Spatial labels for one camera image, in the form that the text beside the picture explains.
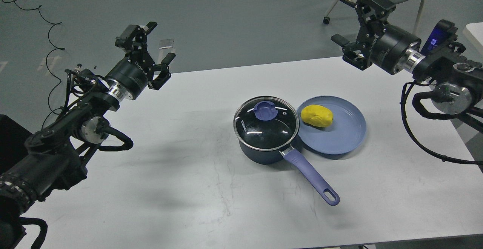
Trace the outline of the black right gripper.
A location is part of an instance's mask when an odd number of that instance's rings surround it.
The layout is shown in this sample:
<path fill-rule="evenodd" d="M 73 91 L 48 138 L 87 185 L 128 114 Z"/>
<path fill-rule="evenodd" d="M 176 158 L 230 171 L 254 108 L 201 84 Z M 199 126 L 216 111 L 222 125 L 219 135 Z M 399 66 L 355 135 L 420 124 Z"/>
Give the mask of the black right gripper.
<path fill-rule="evenodd" d="M 388 23 L 389 15 L 396 9 L 391 0 L 340 1 L 354 8 L 367 38 L 364 42 L 350 42 L 340 34 L 331 36 L 331 41 L 343 51 L 343 61 L 361 71 L 376 65 L 395 75 L 408 62 L 410 53 L 418 52 L 420 38 Z"/>

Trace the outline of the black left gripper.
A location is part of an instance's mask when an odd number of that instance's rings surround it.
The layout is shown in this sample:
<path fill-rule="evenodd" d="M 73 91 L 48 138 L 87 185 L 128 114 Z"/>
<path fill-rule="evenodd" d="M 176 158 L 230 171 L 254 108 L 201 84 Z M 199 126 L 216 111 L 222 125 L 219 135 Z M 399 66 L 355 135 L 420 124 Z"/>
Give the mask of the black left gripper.
<path fill-rule="evenodd" d="M 135 100 L 148 86 L 159 90 L 170 78 L 170 63 L 175 53 L 167 53 L 156 65 L 147 51 L 147 36 L 158 26 L 157 22 L 148 22 L 145 26 L 128 25 L 116 37 L 114 45 L 125 51 L 124 58 L 107 74 L 109 94 L 116 100 Z"/>

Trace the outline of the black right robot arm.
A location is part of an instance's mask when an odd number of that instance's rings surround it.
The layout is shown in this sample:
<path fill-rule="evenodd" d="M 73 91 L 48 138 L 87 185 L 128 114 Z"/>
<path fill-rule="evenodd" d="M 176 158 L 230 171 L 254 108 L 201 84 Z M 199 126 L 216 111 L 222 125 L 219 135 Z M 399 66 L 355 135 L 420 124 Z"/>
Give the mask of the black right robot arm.
<path fill-rule="evenodd" d="M 331 40 L 343 50 L 343 60 L 365 70 L 376 65 L 395 75 L 400 71 L 412 74 L 413 81 L 404 84 L 400 108 L 404 128 L 419 148 L 435 158 L 457 164 L 482 165 L 482 161 L 452 158 L 423 146 L 407 122 L 406 103 L 412 88 L 433 86 L 431 91 L 414 94 L 412 106 L 423 118 L 460 120 L 482 132 L 482 64 L 463 56 L 465 47 L 459 43 L 457 27 L 442 19 L 425 43 L 420 38 L 388 22 L 396 6 L 390 0 L 340 0 L 355 9 L 360 24 L 355 41 L 340 34 Z"/>

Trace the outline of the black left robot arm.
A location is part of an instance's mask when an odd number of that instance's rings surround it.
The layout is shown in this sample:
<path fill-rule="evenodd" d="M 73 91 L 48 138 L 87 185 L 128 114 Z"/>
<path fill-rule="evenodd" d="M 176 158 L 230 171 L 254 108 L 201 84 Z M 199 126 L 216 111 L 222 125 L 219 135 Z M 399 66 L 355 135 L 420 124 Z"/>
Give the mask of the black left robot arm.
<path fill-rule="evenodd" d="M 44 201 L 55 189 L 70 189 L 87 177 L 86 165 L 97 151 L 119 152 L 133 147 L 133 141 L 111 127 L 107 111 L 119 110 L 124 99 L 135 100 L 146 88 L 159 90 L 170 78 L 168 53 L 156 64 L 147 50 L 147 36 L 157 22 L 128 25 L 116 37 L 115 46 L 124 58 L 105 76 L 77 66 L 66 70 L 66 95 L 78 96 L 65 103 L 49 126 L 26 137 L 24 151 L 11 156 L 15 164 L 1 173 L 1 248 L 14 249 L 26 235 L 26 225 L 37 225 L 40 233 L 31 245 L 39 249 L 46 238 L 47 223 L 23 217 L 37 201 Z"/>

